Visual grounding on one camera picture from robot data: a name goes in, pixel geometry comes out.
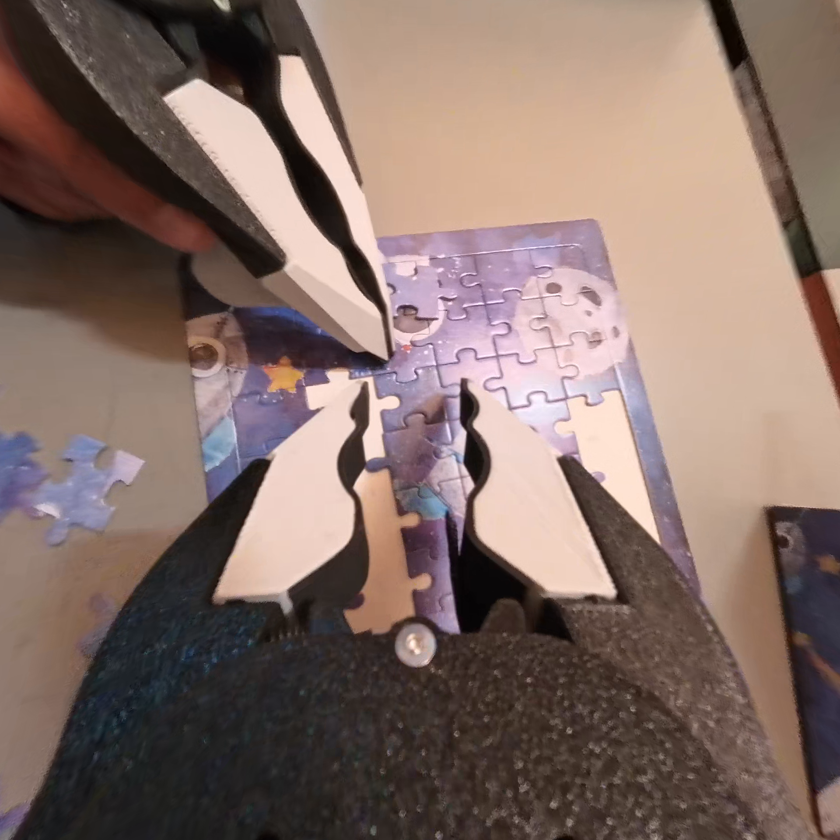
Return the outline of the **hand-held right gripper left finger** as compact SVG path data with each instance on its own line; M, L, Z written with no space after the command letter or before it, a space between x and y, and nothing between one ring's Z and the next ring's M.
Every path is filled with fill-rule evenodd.
M369 388L354 382L268 456L213 604L271 603L286 616L352 605L370 570L354 489L369 420Z

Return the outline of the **person's left hand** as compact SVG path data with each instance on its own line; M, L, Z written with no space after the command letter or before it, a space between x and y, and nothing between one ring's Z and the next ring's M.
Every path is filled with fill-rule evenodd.
M210 249L211 230L132 181L66 124L1 46L2 199L61 223L106 219L182 252Z

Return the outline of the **blue jigsaw puzzle piece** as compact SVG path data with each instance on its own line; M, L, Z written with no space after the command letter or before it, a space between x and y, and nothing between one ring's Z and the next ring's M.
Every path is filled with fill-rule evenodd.
M446 298L448 289L438 281L438 270L415 261L388 262L383 266L385 283L391 294L393 326L396 331L408 332L403 324L405 308L413 308L416 320L441 321L447 319L446 309L440 300Z
M98 457L107 446L96 438L73 436L62 458L69 472L62 481L47 480L35 492L33 509L41 517L53 518L45 532L48 546L61 545L72 528L102 532L115 508L107 503L116 484L129 486L144 466L144 460L116 449L108 465L99 467Z
M1 433L1 522L15 510L39 518L34 499L49 473L36 456L39 443L26 432Z
M77 643L78 651L84 659L90 661L95 657L120 610L121 604L115 602L109 595L102 593L91 595L88 611L91 614L92 625Z

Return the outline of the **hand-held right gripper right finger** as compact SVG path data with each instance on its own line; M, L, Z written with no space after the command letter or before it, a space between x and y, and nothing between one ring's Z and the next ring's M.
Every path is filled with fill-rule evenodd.
M460 625L513 602L526 628L559 628L556 603L613 606L618 590L557 456L470 380L460 383L471 480L460 540Z

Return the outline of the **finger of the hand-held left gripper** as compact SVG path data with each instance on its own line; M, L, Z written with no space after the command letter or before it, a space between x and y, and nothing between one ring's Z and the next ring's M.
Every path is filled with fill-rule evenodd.
M386 360L391 336L379 309L357 288L344 257L301 204L257 116L200 79L164 101L285 256L272 271L236 267L244 257L202 257L194 265L197 278L231 306L292 308L351 351Z
M370 210L339 133L305 60L279 55L281 106L302 148L326 179L329 198L323 220L329 236L349 258L354 277L384 319L391 316L387 286Z

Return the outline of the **beige desk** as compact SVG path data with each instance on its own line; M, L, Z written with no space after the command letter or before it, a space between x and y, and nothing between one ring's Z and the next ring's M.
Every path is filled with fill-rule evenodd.
M700 586L811 808L763 509L838 508L838 405L704 2L302 2L378 235L593 218ZM108 529L2 522L2 811L121 604L205 507L175 255L2 208L2 431L144 459Z

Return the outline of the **space print puzzle box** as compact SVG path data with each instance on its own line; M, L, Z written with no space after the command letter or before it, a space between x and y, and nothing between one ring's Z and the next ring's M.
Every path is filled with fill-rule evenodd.
M839 837L839 511L769 507L812 809Z

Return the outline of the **space jigsaw puzzle board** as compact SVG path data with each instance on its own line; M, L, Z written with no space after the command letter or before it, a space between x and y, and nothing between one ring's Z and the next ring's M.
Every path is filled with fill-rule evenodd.
M235 308L183 272L186 343L209 499L351 380L371 393L356 485L371 568L356 633L410 616L457 632L448 535L471 481L463 379L576 457L698 587L602 231L591 219L384 237L385 263L437 269L447 319L405 308L395 353L352 353L290 309Z

